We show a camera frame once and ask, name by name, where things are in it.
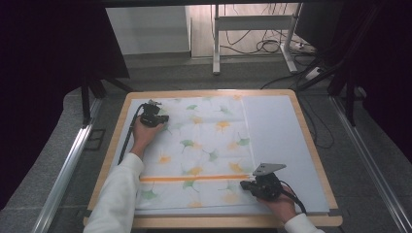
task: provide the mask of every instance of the white sleeve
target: white sleeve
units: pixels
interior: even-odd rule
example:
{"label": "white sleeve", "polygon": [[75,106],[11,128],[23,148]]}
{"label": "white sleeve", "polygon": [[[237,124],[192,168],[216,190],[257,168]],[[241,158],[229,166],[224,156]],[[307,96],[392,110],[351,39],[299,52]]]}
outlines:
{"label": "white sleeve", "polygon": [[300,214],[290,219],[285,224],[285,229],[288,233],[325,233],[323,230],[317,229],[306,214]]}
{"label": "white sleeve", "polygon": [[84,232],[130,232],[142,160],[128,153],[104,182]]}

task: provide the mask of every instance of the wooden frame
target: wooden frame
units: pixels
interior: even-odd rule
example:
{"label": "wooden frame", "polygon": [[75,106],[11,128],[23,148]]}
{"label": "wooden frame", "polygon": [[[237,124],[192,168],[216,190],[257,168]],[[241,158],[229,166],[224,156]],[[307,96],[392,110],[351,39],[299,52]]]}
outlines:
{"label": "wooden frame", "polygon": [[[292,90],[271,89],[271,90],[183,90],[183,91],[151,91],[132,92],[126,96],[120,117],[115,128],[111,143],[106,153],[100,175],[91,195],[87,209],[92,211],[96,205],[98,195],[103,183],[106,181],[116,148],[119,142],[120,133],[123,128],[129,106],[132,99],[150,98],[178,98],[178,97],[204,97],[204,96],[226,96],[226,95],[288,95],[291,98],[294,111],[302,129],[303,136],[310,151],[315,169],[318,172],[326,200],[330,210],[337,210],[338,206],[330,188],[327,176],[319,158],[316,147],[313,143],[304,115],[300,109],[297,98]],[[316,226],[339,226],[342,224],[342,216],[331,214],[310,215],[310,220]],[[250,215],[250,216],[136,216],[133,221],[133,228],[279,228],[283,227],[280,220],[272,215]]]}

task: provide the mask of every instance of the table leg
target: table leg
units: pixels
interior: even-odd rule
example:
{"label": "table leg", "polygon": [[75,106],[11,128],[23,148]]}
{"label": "table leg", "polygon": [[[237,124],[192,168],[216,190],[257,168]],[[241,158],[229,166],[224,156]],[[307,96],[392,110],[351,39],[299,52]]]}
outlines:
{"label": "table leg", "polygon": [[301,3],[297,4],[296,10],[294,11],[293,16],[292,16],[291,25],[288,31],[288,36],[286,38],[286,41],[285,43],[282,43],[280,46],[282,54],[285,57],[286,63],[291,73],[297,73],[297,69],[296,69],[296,66],[294,65],[293,59],[291,57],[291,53],[289,52],[289,46],[291,45],[294,28],[296,27],[297,18],[299,17],[301,6],[302,6]]}
{"label": "table leg", "polygon": [[219,44],[219,5],[215,5],[215,44],[213,49],[213,74],[221,73],[221,46]]}

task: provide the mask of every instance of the human hand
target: human hand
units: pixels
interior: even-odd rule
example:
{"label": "human hand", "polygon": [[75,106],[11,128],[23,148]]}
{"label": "human hand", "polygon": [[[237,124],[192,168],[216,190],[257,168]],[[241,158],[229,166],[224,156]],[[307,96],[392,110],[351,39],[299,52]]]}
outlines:
{"label": "human hand", "polygon": [[[287,186],[283,185],[283,189],[288,193],[292,193],[292,190]],[[284,224],[296,216],[294,202],[285,194],[281,194],[275,201],[271,202],[259,198],[257,200],[266,205],[272,211],[273,215],[280,219]]]}
{"label": "human hand", "polygon": [[148,144],[154,139],[156,133],[161,130],[164,124],[159,124],[156,127],[148,127],[140,122],[140,116],[136,118],[133,125],[134,143],[130,152],[143,158],[143,152]]}

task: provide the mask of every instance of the green leaf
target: green leaf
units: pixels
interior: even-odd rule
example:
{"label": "green leaf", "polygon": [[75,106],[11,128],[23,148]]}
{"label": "green leaf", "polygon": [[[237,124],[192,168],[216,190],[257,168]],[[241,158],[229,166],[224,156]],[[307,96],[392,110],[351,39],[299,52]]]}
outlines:
{"label": "green leaf", "polygon": [[142,191],[142,197],[143,197],[144,199],[151,200],[151,199],[156,198],[156,197],[157,197],[157,194],[155,194],[152,190],[149,190],[149,191],[143,190],[143,191]]}
{"label": "green leaf", "polygon": [[187,187],[191,187],[191,186],[193,186],[193,184],[194,184],[194,180],[185,181],[185,182],[183,183],[183,189],[186,189]]}
{"label": "green leaf", "polygon": [[182,123],[175,123],[172,126],[169,127],[169,129],[181,129],[183,127]]}
{"label": "green leaf", "polygon": [[230,110],[226,106],[221,106],[221,112],[226,115],[231,115]]}
{"label": "green leaf", "polygon": [[168,125],[168,124],[165,124],[165,125],[163,126],[163,128],[161,128],[161,132],[163,132],[163,131],[167,131],[167,132],[169,132],[170,134],[172,134],[172,132],[170,132],[170,130],[169,130],[169,125]]}
{"label": "green leaf", "polygon": [[227,182],[227,189],[229,189],[232,192],[236,192],[237,186],[234,182]]}
{"label": "green leaf", "polygon": [[183,183],[183,189],[186,189],[187,187],[191,187],[191,188],[193,188],[193,190],[195,190],[196,192],[199,192],[198,190],[196,190],[195,188],[194,188],[194,180],[191,180],[191,181],[185,181],[184,183]]}
{"label": "green leaf", "polygon": [[240,139],[239,142],[237,142],[237,145],[239,146],[247,146],[251,140],[246,138],[246,139]]}
{"label": "green leaf", "polygon": [[183,150],[182,152],[185,150],[186,147],[193,147],[194,142],[192,140],[184,140],[181,142],[181,144],[183,144]]}
{"label": "green leaf", "polygon": [[213,150],[213,152],[209,153],[209,161],[211,162],[218,159],[218,157],[219,157],[218,150]]}
{"label": "green leaf", "polygon": [[197,108],[197,105],[189,105],[186,109],[187,110],[194,110],[195,108]]}

